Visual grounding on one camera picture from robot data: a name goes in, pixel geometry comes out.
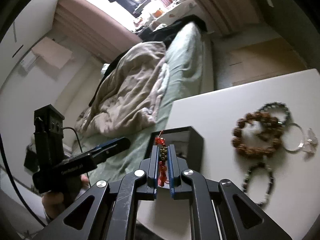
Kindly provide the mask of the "left hand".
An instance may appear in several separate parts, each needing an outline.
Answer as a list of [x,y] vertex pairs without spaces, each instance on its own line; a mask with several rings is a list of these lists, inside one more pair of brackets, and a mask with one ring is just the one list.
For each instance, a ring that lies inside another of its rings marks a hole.
[[[84,194],[90,186],[89,179],[86,175],[81,175],[81,181],[82,181],[82,188],[79,192],[72,195],[72,200],[75,201],[78,199],[82,194]],[[50,223],[52,220],[54,220],[57,216],[59,216],[67,206],[64,202],[64,195],[63,193],[52,193],[47,192],[42,196],[42,205],[44,208],[44,214],[46,216],[47,223]]]

